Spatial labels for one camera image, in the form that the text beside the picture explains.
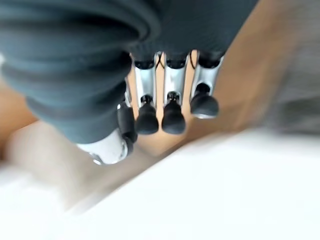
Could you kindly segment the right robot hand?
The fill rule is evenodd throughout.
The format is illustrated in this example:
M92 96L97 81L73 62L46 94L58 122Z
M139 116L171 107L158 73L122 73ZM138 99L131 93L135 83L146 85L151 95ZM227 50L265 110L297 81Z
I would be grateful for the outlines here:
M100 165L138 135L181 134L189 53L191 112L214 118L217 73L255 0L3 0L2 75L31 111Z

